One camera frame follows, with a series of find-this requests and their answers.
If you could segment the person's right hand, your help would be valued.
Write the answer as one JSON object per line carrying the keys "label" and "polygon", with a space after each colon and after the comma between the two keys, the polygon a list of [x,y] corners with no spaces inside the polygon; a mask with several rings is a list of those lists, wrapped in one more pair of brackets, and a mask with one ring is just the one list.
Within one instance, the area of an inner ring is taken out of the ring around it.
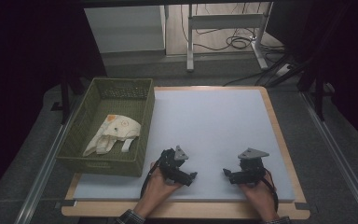
{"label": "person's right hand", "polygon": [[280,218],[275,210],[273,193],[264,182],[259,182],[253,187],[249,187],[246,184],[239,184],[239,188],[244,193],[247,201],[261,217],[262,221],[270,222]]}

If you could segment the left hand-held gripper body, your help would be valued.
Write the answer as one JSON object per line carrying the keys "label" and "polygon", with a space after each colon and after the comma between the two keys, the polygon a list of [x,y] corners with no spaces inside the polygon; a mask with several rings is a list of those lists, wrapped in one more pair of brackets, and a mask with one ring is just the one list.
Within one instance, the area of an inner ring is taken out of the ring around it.
{"label": "left hand-held gripper body", "polygon": [[188,160],[185,152],[177,146],[176,149],[170,148],[162,151],[160,156],[159,169],[166,180],[174,182],[177,176],[182,172],[180,166]]}

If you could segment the white foam mat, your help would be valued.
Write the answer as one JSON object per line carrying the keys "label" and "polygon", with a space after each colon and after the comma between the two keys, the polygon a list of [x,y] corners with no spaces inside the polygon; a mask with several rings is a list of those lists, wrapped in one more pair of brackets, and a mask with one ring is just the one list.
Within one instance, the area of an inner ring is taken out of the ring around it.
{"label": "white foam mat", "polygon": [[264,166],[272,172],[281,202],[295,199],[260,90],[156,91],[144,172],[164,149],[180,147],[188,156],[181,166],[197,174],[172,202],[240,201],[239,188],[223,170],[240,170],[238,155],[248,148],[268,153]]}

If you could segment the person's left hand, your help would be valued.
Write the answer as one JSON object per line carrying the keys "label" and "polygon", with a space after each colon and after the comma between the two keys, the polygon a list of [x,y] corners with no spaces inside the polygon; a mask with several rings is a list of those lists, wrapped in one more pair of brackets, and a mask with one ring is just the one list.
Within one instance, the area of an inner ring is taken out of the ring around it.
{"label": "person's left hand", "polygon": [[144,194],[133,211],[140,217],[146,218],[181,187],[180,183],[168,184],[157,167],[149,176]]}

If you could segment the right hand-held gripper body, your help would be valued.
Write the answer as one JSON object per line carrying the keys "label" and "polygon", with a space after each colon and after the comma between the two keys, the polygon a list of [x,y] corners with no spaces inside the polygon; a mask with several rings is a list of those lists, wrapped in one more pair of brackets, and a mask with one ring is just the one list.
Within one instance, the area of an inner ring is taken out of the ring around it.
{"label": "right hand-held gripper body", "polygon": [[238,156],[241,174],[235,177],[241,180],[241,184],[258,183],[266,174],[262,159],[268,156],[267,152],[248,147]]}

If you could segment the white cabinet panel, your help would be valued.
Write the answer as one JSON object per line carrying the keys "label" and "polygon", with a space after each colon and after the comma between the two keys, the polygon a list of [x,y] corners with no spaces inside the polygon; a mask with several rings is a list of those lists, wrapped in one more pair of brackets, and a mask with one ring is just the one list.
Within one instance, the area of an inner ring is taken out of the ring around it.
{"label": "white cabinet panel", "polygon": [[164,6],[84,9],[101,53],[165,49]]}

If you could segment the cream printed baby garment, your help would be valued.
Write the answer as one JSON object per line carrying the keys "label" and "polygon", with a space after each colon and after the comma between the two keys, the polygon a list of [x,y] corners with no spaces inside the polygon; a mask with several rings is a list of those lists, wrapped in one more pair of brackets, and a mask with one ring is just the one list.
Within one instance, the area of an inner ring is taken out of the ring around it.
{"label": "cream printed baby garment", "polygon": [[107,115],[97,133],[89,141],[82,156],[107,154],[117,141],[123,142],[121,151],[128,153],[132,141],[140,136],[141,124],[123,115]]}

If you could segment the black metal stand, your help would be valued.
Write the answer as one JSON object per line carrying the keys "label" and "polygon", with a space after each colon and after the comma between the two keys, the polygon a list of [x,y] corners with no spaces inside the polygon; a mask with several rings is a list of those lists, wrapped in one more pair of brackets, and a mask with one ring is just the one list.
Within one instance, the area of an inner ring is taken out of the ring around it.
{"label": "black metal stand", "polygon": [[296,86],[300,91],[308,91],[314,86],[314,112],[321,121],[324,121],[323,99],[331,96],[331,93],[324,91],[324,71],[316,60],[306,60],[302,63],[304,74],[297,82]]}
{"label": "black metal stand", "polygon": [[81,95],[85,91],[80,77],[77,73],[64,72],[61,76],[61,101],[55,102],[51,108],[51,111],[61,110],[62,121],[61,124],[65,124],[70,115],[70,101],[69,90],[72,90],[74,95]]}

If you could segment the white power strip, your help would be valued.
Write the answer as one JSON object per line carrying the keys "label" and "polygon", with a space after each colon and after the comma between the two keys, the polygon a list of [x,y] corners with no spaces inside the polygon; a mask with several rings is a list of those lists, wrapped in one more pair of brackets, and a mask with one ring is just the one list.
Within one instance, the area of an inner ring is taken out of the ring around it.
{"label": "white power strip", "polygon": [[287,63],[276,72],[276,76],[281,77],[281,76],[285,75],[286,73],[288,73],[292,68],[293,68],[293,66],[291,64]]}

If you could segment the green plastic basket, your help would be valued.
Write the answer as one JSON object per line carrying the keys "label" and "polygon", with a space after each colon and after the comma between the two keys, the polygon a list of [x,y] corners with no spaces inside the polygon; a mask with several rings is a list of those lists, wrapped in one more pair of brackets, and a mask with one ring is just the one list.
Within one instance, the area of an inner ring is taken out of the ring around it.
{"label": "green plastic basket", "polygon": [[[151,78],[107,78],[91,81],[80,107],[63,138],[57,160],[78,173],[140,176],[143,172],[150,124],[155,103]],[[84,151],[105,119],[126,116],[140,123],[132,140],[116,141],[109,152]]]}

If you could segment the aluminium floor rail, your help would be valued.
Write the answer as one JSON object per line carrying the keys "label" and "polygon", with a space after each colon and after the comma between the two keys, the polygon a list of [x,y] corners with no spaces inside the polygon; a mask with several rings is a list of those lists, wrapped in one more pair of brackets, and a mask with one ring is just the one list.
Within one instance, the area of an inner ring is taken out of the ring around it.
{"label": "aluminium floor rail", "polygon": [[318,129],[330,154],[336,162],[338,170],[341,172],[342,176],[345,179],[345,182],[351,190],[355,201],[358,203],[358,177],[355,175],[355,172],[352,170],[350,164],[342,153],[341,148],[339,147],[335,137],[331,134],[325,122],[319,118],[319,116],[313,109],[314,103],[312,102],[310,96],[306,93],[300,93],[300,96],[305,102],[316,128]]}
{"label": "aluminium floor rail", "polygon": [[25,198],[24,203],[21,206],[20,212],[16,217],[14,224],[30,224],[34,216],[36,207],[39,204],[39,200],[42,197],[42,194],[45,190],[45,187],[48,183],[48,179],[53,171],[54,165],[56,163],[56,155],[59,150],[59,146],[62,143],[63,136],[68,129],[68,124],[71,118],[73,117],[74,112],[69,113],[68,120],[60,126],[58,133],[48,150],[48,154],[44,159],[42,166],[34,179],[34,183],[31,186],[27,197]]}

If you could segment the white desk frame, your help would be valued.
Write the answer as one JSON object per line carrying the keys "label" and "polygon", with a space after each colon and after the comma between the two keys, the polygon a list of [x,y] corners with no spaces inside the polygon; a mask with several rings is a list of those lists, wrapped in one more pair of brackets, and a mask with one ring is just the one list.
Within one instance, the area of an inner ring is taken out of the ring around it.
{"label": "white desk frame", "polygon": [[196,29],[236,29],[255,28],[257,33],[251,38],[251,47],[261,70],[268,65],[261,52],[261,40],[265,32],[273,3],[268,2],[262,13],[237,15],[192,15],[192,5],[188,6],[186,70],[194,71],[193,31]]}

